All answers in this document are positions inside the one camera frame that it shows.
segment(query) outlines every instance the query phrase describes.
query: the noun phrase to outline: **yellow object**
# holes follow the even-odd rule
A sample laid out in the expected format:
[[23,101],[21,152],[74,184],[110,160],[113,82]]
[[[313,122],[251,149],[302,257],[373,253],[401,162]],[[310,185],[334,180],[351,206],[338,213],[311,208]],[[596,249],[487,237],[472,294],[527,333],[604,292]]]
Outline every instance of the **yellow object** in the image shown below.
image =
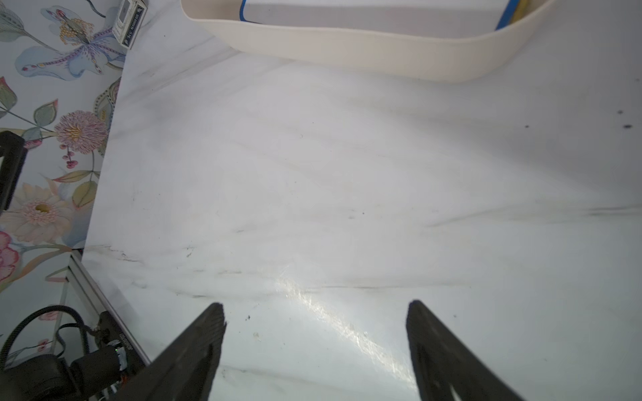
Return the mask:
[[519,4],[513,13],[513,18],[510,19],[510,23],[514,24],[520,19],[524,18],[526,15],[526,9],[528,8],[529,0],[519,0]]

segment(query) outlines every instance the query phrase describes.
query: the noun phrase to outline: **white marble countertop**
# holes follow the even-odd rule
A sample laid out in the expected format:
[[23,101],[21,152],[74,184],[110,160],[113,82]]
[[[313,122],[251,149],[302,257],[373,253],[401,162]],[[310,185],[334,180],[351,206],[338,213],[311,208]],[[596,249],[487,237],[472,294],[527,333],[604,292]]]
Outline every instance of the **white marble countertop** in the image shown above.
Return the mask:
[[83,262],[151,358],[221,302],[212,399],[418,400],[418,298],[528,400],[642,397],[638,1],[562,2],[459,85],[149,6]]

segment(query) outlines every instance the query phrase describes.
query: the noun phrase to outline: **blue edge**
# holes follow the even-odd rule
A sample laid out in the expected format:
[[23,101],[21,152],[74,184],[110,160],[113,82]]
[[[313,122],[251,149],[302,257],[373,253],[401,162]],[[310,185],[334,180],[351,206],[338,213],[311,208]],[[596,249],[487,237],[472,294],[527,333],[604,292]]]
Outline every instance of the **blue edge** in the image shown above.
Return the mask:
[[506,28],[510,24],[510,19],[513,18],[513,14],[515,14],[518,4],[519,0],[510,0],[508,2],[506,10],[504,10],[504,14],[502,14],[499,19],[499,24],[497,24],[497,28],[495,29],[496,31],[499,31],[501,28]]
[[[241,9],[239,10],[239,19],[243,22],[251,22],[246,20],[243,16],[243,9],[245,8],[246,1],[247,0],[243,0],[243,2],[241,3]],[[513,14],[515,14],[515,10],[517,10],[518,4],[519,0],[509,0],[508,5],[506,6],[506,10],[504,10],[504,13],[499,19],[499,24],[497,24],[497,28],[495,29],[496,31],[500,30],[501,28],[505,28],[510,24],[510,19],[513,18]]]
[[245,17],[243,16],[243,9],[245,8],[245,2],[246,2],[246,1],[247,1],[247,0],[243,0],[243,2],[241,3],[241,9],[239,10],[239,18],[240,18],[240,19],[241,19],[241,21],[243,21],[243,22],[249,22],[249,21],[248,21],[248,20],[246,20],[246,19],[245,19]]

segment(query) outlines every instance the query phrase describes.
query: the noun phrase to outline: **wall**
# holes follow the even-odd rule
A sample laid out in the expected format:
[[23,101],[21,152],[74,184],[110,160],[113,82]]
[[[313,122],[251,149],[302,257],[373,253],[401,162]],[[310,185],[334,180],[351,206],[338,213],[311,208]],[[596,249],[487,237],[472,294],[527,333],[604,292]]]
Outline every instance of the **wall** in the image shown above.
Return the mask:
[[[84,245],[100,182],[125,49],[111,25],[118,0],[0,1],[0,131],[29,149],[0,216],[0,345],[63,297],[64,269]],[[62,317],[20,334],[17,359],[48,352]]]

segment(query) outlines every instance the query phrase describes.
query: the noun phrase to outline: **pink flower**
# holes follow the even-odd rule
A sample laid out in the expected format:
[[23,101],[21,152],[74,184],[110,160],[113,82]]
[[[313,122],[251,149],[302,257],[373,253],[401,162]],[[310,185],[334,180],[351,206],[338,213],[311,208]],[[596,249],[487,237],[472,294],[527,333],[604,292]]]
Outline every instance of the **pink flower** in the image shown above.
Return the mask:
[[0,283],[8,278],[15,271],[15,264],[20,255],[9,248],[11,236],[6,232],[0,232]]
[[43,313],[38,316],[38,320],[56,320],[58,319],[58,311]]
[[7,232],[25,243],[54,243],[71,227],[69,204],[49,189],[28,183],[16,189],[11,208],[0,216]]
[[92,112],[76,110],[63,115],[55,126],[58,141],[88,155],[107,138],[107,127]]
[[40,340],[38,342],[39,347],[36,348],[38,352],[42,352],[47,348],[47,344],[49,344],[51,341],[49,341],[48,338],[45,338],[44,340]]

